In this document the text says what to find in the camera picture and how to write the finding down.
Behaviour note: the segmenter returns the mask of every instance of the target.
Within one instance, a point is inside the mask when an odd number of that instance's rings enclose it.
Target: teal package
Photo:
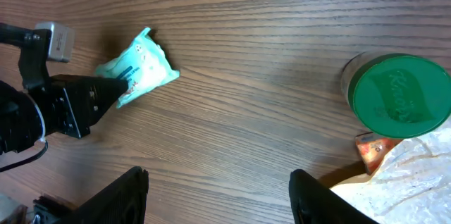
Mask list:
[[[128,81],[128,91],[119,97],[117,108],[180,76],[179,71],[172,70],[164,51],[149,37],[149,32],[146,27],[118,58],[95,70],[97,76]]]

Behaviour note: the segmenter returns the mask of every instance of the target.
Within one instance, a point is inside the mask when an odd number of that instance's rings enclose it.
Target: small bag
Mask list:
[[[355,139],[368,175],[371,175],[379,167],[383,157],[402,141],[389,139],[373,132],[357,135]]]
[[[179,71],[172,70],[164,51],[149,37],[149,32],[146,27],[118,58],[95,70],[97,76],[128,81],[128,91],[119,97],[117,108],[180,76]]]

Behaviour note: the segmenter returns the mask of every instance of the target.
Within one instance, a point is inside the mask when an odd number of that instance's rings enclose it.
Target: wooden table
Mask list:
[[[142,166],[146,223],[292,223],[291,171],[328,186],[363,173],[353,138],[366,129],[341,95],[342,67],[388,50],[449,69],[450,12],[451,0],[0,0],[0,22],[76,29],[72,61],[47,63],[52,75],[92,75],[144,26],[182,75],[111,108],[86,138],[48,137],[40,160],[0,174],[0,192],[82,204]],[[0,54],[0,79],[21,89],[18,50]]]

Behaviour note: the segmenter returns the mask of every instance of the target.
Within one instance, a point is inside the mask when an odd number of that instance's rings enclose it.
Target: jar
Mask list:
[[[345,66],[341,88],[358,119],[384,137],[426,134],[451,113],[450,75],[419,56],[362,53]]]

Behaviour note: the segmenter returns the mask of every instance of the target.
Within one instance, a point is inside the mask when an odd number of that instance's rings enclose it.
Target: orange object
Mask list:
[[[402,139],[389,139],[373,132],[358,135],[355,139],[369,175],[379,167],[383,157],[402,141]]]

